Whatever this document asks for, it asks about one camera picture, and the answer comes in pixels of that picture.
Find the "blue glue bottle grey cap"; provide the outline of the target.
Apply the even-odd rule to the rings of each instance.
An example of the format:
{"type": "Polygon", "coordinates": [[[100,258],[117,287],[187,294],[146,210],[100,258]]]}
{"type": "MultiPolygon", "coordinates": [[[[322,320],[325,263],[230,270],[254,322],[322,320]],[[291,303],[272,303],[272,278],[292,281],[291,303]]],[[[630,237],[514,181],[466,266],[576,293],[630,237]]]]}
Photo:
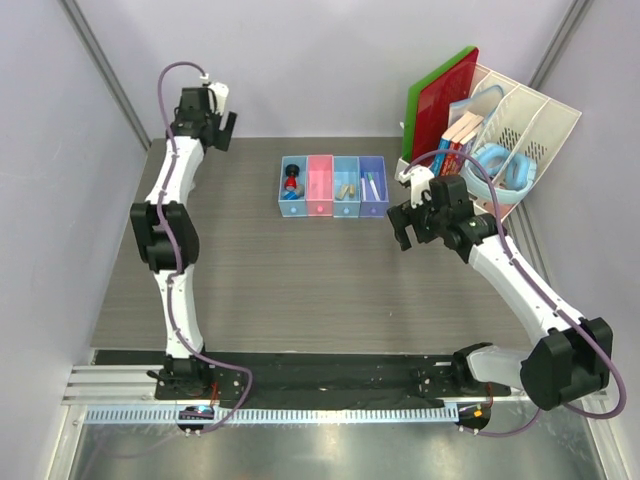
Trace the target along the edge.
{"type": "Polygon", "coordinates": [[[283,200],[297,200],[304,196],[304,186],[302,184],[297,185],[292,190],[287,190],[283,196],[283,200]]]}

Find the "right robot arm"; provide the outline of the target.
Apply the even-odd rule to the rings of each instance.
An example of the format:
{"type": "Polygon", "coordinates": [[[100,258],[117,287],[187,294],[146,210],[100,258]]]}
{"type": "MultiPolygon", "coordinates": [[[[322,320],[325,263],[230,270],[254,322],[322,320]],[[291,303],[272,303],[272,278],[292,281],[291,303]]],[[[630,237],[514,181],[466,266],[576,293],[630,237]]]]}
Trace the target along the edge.
{"type": "Polygon", "coordinates": [[[460,176],[436,177],[418,167],[395,176],[409,200],[387,215],[402,250],[440,239],[481,274],[506,302],[532,344],[527,351],[480,343],[455,353],[451,380],[472,395],[486,383],[524,391],[544,411],[566,406],[607,387],[613,332],[601,318],[588,320],[564,302],[517,251],[491,214],[479,214],[460,176]]]}

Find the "red glue bottle black cap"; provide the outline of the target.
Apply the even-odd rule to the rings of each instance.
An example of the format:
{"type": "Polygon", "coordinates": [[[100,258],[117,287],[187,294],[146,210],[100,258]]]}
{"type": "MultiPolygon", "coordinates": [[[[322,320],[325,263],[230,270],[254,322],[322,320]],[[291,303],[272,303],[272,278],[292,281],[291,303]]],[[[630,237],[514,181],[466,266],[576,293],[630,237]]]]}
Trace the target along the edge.
{"type": "Polygon", "coordinates": [[[300,167],[297,164],[291,163],[285,167],[285,182],[284,189],[292,190],[297,186],[297,178],[300,174],[300,167]]]}

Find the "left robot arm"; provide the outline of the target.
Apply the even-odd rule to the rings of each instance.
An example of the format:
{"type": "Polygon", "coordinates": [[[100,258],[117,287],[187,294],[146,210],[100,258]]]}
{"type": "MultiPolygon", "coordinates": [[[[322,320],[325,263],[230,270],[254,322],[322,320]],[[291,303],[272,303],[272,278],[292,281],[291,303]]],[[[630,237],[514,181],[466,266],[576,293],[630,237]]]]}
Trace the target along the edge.
{"type": "Polygon", "coordinates": [[[184,88],[173,118],[162,113],[165,157],[150,193],[130,209],[137,249],[156,281],[165,318],[162,367],[148,373],[159,400],[200,399],[213,386],[212,369],[201,360],[206,350],[193,294],[200,241],[187,202],[207,150],[229,148],[237,114],[225,112],[228,96],[220,82],[184,88]]]}

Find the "beige eraser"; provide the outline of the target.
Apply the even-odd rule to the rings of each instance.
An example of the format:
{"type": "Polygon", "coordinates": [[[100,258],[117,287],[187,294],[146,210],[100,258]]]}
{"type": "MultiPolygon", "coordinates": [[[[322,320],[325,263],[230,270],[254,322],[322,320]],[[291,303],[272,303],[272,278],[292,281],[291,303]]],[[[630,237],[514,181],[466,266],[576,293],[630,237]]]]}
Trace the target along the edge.
{"type": "Polygon", "coordinates": [[[345,198],[345,196],[347,195],[347,190],[348,190],[348,184],[343,184],[340,189],[338,190],[338,193],[336,195],[336,199],[337,200],[343,200],[345,198]]]}

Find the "green capped white marker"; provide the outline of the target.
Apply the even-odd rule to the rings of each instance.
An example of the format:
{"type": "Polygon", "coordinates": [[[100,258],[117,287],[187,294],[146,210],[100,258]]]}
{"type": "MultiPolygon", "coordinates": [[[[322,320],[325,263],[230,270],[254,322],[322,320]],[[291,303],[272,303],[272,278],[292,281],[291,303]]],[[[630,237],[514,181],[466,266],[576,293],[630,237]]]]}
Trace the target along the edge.
{"type": "Polygon", "coordinates": [[[376,187],[374,176],[373,176],[373,174],[371,172],[367,173],[367,179],[368,179],[368,182],[369,182],[369,185],[370,185],[370,188],[371,188],[371,191],[372,191],[372,194],[373,194],[373,197],[374,197],[375,201],[377,201],[377,202],[381,201],[379,192],[378,192],[377,187],[376,187]]]}

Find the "pink drawer box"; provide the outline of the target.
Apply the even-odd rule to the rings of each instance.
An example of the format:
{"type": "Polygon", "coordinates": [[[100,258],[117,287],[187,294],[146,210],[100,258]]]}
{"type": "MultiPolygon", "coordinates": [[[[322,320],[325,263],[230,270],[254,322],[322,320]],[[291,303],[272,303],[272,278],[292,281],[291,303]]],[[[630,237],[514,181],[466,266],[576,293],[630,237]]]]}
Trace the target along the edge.
{"type": "Polygon", "coordinates": [[[306,205],[309,216],[333,216],[333,156],[307,158],[306,205]]]}

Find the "purple drawer box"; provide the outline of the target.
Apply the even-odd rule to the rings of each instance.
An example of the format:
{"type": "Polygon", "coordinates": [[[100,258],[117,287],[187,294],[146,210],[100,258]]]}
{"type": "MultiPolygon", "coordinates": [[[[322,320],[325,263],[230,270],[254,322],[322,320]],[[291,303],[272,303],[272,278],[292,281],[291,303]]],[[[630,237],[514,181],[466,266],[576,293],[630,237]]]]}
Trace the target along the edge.
{"type": "Polygon", "coordinates": [[[382,218],[389,206],[386,165],[382,156],[360,156],[361,218],[382,218]]]}

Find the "light blue drawer box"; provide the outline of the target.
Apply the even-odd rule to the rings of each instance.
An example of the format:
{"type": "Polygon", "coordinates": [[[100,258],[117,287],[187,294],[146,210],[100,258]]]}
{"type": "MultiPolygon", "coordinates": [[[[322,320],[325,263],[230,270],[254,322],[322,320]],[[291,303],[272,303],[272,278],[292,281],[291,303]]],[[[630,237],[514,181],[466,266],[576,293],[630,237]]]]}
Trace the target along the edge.
{"type": "Polygon", "coordinates": [[[360,213],[360,170],[357,156],[335,156],[333,162],[333,216],[358,218],[360,213]]]}
{"type": "Polygon", "coordinates": [[[285,218],[306,217],[307,157],[284,156],[281,160],[278,206],[285,218]]]}

